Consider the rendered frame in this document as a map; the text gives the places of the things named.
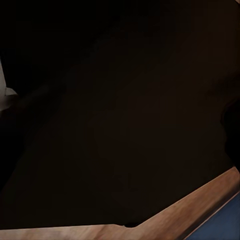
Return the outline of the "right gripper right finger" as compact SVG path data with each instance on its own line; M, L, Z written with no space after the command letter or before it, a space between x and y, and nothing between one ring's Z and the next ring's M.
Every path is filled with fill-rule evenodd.
M240 134L229 133L224 150L240 172Z

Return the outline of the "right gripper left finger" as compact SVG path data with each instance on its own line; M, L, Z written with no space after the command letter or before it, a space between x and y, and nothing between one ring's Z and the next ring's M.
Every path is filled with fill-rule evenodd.
M0 138L0 192L26 151L21 133Z

